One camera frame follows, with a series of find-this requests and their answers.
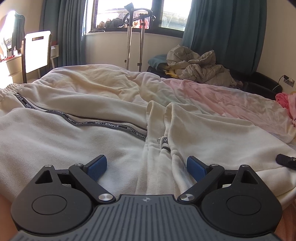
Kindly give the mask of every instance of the window sill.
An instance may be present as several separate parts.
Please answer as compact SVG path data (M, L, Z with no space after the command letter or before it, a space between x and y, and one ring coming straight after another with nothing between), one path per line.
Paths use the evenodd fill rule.
M106 32L127 32L127 28L94 28L94 31L99 31L99 30L105 30ZM140 28L132 28L133 32L140 32ZM170 29L170 28L151 28L151 29L145 29L145 33L147 34L159 34L159 35L166 35L166 36L172 36L172 37L177 37L177 38L183 38L183 31L180 30L175 30L175 29Z

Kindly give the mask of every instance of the black circular pad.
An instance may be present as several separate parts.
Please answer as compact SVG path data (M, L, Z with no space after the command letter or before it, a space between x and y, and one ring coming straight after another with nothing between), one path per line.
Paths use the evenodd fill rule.
M232 184L217 189L204 197L201 211L217 230L237 237L264 235L281 219L279 201L259 184Z
M226 205L230 211L238 215L252 215L261 208L261 203L257 199L246 195L231 197Z
M18 229L54 235L81 225L92 204L83 192L52 183L28 185L13 202L11 215Z
M46 195L37 198L32 208L35 212L43 215L53 215L65 209L67 201L65 198L58 195Z

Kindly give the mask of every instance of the bed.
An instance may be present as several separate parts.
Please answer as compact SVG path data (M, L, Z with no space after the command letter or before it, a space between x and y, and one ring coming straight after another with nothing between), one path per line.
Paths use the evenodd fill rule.
M250 165L288 207L284 217L294 207L296 172L275 157L296 156L296 128L284 108L259 95L113 65L69 66L0 90L0 113L0 194L11 202L42 166L65 169L99 154L108 160L99 184L116 197L178 196L194 184L185 168L193 155L227 169ZM171 153L159 148L163 136ZM291 240L285 224L277 233Z

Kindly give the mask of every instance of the chair backrest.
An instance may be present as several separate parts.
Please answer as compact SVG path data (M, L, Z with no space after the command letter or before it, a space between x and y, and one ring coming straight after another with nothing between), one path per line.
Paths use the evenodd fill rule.
M42 31L26 34L22 41L22 76L27 83L26 73L32 72L50 63L51 32Z

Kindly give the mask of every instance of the white wall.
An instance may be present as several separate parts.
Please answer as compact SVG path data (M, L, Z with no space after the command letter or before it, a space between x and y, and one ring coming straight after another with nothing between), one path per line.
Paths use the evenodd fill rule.
M287 75L296 81L296 8L288 0L267 0L264 45L258 72L275 81ZM284 92L296 90L280 81Z
M159 54L167 54L181 43L180 38L146 34L144 39L142 71L148 68L148 60ZM86 63L113 64L125 68L127 52L127 32L103 32L86 34ZM130 71L138 71L140 55L140 33L132 33Z
M0 19L11 10L25 16L25 33L39 31L43 0L5 0L0 5Z

